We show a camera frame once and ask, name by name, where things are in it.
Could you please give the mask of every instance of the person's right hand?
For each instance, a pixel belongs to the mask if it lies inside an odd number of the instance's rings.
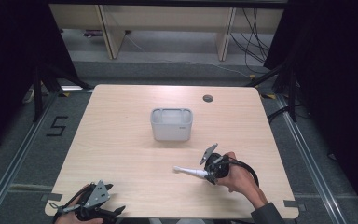
[[[226,155],[231,161],[237,159],[234,152],[228,152]],[[264,192],[257,186],[252,175],[238,165],[230,164],[228,175],[216,179],[216,184],[228,187],[229,192],[236,191],[243,194],[255,209],[268,203]]]

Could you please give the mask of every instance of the black number 5 marking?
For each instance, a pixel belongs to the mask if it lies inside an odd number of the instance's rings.
[[[61,135],[62,135],[63,130],[65,130],[66,126],[55,125],[55,123],[57,122],[57,119],[68,119],[68,116],[57,116],[57,117],[54,119],[54,122],[51,124],[51,127],[50,127],[50,128],[58,128],[58,129],[61,129],[60,133],[48,133],[48,134],[46,134],[46,136],[56,137],[56,136],[61,136]]]

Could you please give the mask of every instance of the plastic container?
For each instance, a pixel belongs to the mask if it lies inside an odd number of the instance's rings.
[[[187,141],[193,113],[186,108],[156,108],[150,115],[154,138],[158,141]]]

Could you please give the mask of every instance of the desk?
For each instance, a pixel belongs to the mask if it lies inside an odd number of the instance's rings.
[[[150,113],[156,107],[190,108],[191,138],[154,140]],[[214,143],[215,152],[234,151],[255,169],[284,218],[298,216],[297,208],[283,205],[294,196],[257,90],[239,87],[97,86],[52,191],[63,195],[55,203],[103,179],[114,184],[103,208],[126,205],[122,217],[251,218],[254,208],[243,195],[172,169],[201,169],[200,158]],[[55,210],[47,204],[46,213]]]

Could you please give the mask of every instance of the table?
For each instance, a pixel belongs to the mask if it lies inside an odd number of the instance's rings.
[[[213,101],[204,102],[204,95]],[[156,107],[191,109],[190,139],[156,141],[150,124]],[[284,218],[298,216],[297,208],[283,205],[294,196],[257,90],[241,87],[97,86],[52,191],[62,194],[55,203],[102,179],[114,184],[103,208],[126,205],[122,217],[251,218],[254,208],[243,195],[173,171],[175,165],[202,169],[200,158],[214,143],[215,152],[234,151],[255,169]],[[47,204],[46,213],[55,210]]]

